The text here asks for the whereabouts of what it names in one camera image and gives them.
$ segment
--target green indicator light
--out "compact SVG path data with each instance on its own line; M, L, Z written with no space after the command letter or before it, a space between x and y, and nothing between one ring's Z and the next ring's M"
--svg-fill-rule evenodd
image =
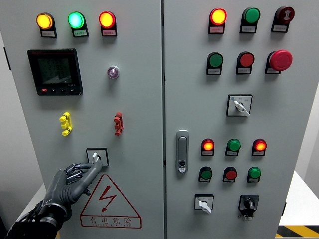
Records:
M260 11L258 10L258 8L249 7L247 9L245 9L244 19L248 23L255 23L259 20L259 18L260 18Z
M223 63L223 58L219 54L214 54L209 58L209 64L212 67L218 67Z
M68 21L71 27L81 28L84 25L84 17L78 11L69 14Z
M213 176L213 174L210 171L204 171L204 172L201 173L201 177L203 179L210 179L211 176Z
M248 175L252 178L259 178L261 176L261 171L258 167L253 167L249 169Z
M227 147L231 151L236 152L236 151L238 151L240 149L240 142L237 139L231 139L230 141L228 141Z

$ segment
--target yellow connector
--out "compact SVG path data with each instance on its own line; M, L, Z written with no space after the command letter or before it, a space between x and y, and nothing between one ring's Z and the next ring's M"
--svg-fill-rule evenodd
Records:
M61 117L60 117L60 122L61 128L64 129L65 131L62 132L63 136L68 136L69 133L72 131L72 122L71 122L71 115L69 112L65 112Z

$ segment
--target warning sign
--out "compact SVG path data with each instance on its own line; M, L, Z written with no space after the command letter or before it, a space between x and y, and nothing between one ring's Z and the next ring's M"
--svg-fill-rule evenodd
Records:
M142 228L142 218L109 175L102 175L81 215L83 227Z

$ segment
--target lightning bolt symbol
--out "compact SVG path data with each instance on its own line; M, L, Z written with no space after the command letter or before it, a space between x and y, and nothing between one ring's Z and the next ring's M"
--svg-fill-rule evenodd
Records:
M104 192L102 193L100 199L99 199L99 201L101 201L101 200L104 200L104 199L112 198L112 199L109 201L109 203L106 205L106 207L104 207L104 208L102 209L102 213L107 210L106 208L110 205L110 203L111 203L111 202L115 199L115 197L117 196L117 195L113 195L113 196L109 196L109 197L104 197L105 194L107 194L107 192L108 192L110 189L111 189L111 187L110 187L110 186L107 186L106 189L104 190Z

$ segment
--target glowing green light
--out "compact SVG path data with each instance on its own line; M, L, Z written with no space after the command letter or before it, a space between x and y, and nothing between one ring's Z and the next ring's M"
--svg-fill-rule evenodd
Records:
M68 21L71 27L81 28L84 25L84 16L78 12L72 12L69 14Z

